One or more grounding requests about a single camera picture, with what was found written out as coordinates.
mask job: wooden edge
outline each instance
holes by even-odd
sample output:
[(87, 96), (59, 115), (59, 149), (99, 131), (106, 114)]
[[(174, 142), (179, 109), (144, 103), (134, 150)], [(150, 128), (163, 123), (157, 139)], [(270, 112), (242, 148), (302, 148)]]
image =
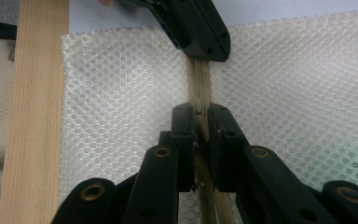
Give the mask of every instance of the wooden edge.
[(58, 209), (68, 18), (69, 0), (21, 0), (0, 223), (49, 223)]

